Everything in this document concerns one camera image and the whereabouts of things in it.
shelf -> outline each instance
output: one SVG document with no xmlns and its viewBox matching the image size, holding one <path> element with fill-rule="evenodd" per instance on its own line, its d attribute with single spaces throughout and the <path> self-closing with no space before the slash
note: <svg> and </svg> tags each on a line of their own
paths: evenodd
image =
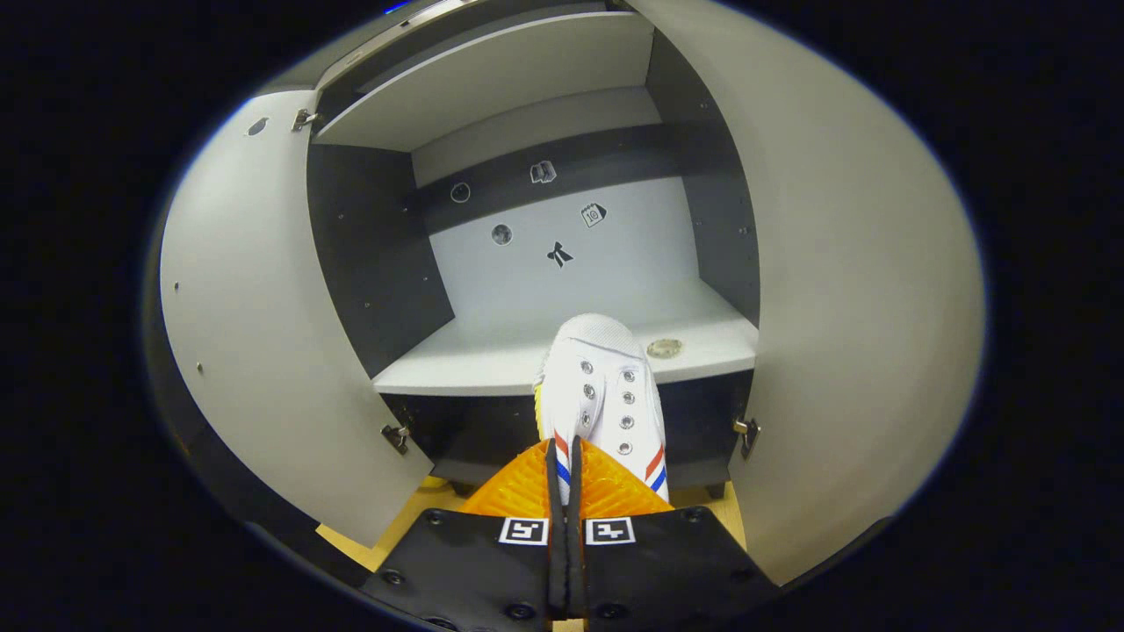
<svg viewBox="0 0 1124 632">
<path fill-rule="evenodd" d="M 662 307 L 653 305 L 653 296 Z M 682 341 L 677 358 L 649 360 L 656 383 L 754 367 L 756 327 L 698 279 L 620 295 L 600 312 L 627 325 L 645 347 L 664 337 Z M 454 318 L 375 376 L 374 388 L 401 395 L 531 395 L 531 382 L 562 322 Z"/>
<path fill-rule="evenodd" d="M 568 94 L 642 87 L 652 25 L 609 11 L 536 20 L 462 44 L 395 76 L 314 139 L 400 152 L 500 112 Z"/>
</svg>

sneaker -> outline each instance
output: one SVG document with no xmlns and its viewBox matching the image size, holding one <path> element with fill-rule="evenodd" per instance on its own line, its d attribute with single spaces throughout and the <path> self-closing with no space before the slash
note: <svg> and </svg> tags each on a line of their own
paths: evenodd
<svg viewBox="0 0 1124 632">
<path fill-rule="evenodd" d="M 543 439 L 554 439 L 556 479 L 570 502 L 570 445 L 580 436 L 668 499 L 663 412 L 655 377 L 627 327 L 599 314 L 559 329 L 535 377 Z"/>
</svg>

orange textured surface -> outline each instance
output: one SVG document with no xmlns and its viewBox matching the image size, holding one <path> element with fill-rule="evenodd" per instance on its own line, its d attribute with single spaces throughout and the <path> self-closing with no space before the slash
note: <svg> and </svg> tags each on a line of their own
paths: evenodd
<svg viewBox="0 0 1124 632">
<path fill-rule="evenodd" d="M 673 508 L 616 459 L 581 440 L 581 520 L 640 516 Z"/>
<path fill-rule="evenodd" d="M 461 512 L 480 516 L 546 518 L 551 498 L 546 490 L 546 445 L 541 441 L 523 451 L 488 479 Z"/>
</svg>

open cabinet door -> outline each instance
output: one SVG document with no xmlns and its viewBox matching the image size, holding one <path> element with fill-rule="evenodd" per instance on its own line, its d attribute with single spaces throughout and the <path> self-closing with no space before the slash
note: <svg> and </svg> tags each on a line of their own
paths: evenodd
<svg viewBox="0 0 1124 632">
<path fill-rule="evenodd" d="M 433 463 L 398 426 L 341 325 L 309 220 L 315 91 L 247 101 L 172 200 L 160 290 L 175 363 L 218 436 L 312 518 L 373 545 Z"/>
<path fill-rule="evenodd" d="M 761 270 L 729 473 L 777 584 L 898 512 L 952 443 L 982 359 L 980 255 L 952 182 L 854 78 L 717 2 L 632 0 L 714 96 L 752 196 Z"/>
</svg>

sticker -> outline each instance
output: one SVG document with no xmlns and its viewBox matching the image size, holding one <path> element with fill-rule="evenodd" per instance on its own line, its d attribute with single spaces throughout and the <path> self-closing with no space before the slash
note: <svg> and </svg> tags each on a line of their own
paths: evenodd
<svg viewBox="0 0 1124 632">
<path fill-rule="evenodd" d="M 562 268 L 566 261 L 573 261 L 573 258 L 562 250 L 562 244 L 560 242 L 554 242 L 554 250 L 546 253 L 546 259 L 553 259 L 554 262 L 559 264 L 559 268 Z"/>
<path fill-rule="evenodd" d="M 605 207 L 599 204 L 591 204 L 581 209 L 581 218 L 586 220 L 586 226 L 592 228 L 595 224 L 605 219 Z"/>
<path fill-rule="evenodd" d="M 453 184 L 453 188 L 448 191 L 448 197 L 453 198 L 453 201 L 456 204 L 464 204 L 469 201 L 471 196 L 472 189 L 469 188 L 468 182 L 457 182 L 456 184 Z"/>
<path fill-rule="evenodd" d="M 590 518 L 586 521 L 586 544 L 631 544 L 636 541 L 632 518 Z"/>
<path fill-rule="evenodd" d="M 546 545 L 546 518 L 505 518 L 499 541 L 504 544 Z"/>
<path fill-rule="evenodd" d="M 542 182 L 543 184 L 547 182 L 553 182 L 558 178 L 558 173 L 554 172 L 554 165 L 551 161 L 544 160 L 538 164 L 531 165 L 531 182 Z"/>
</svg>

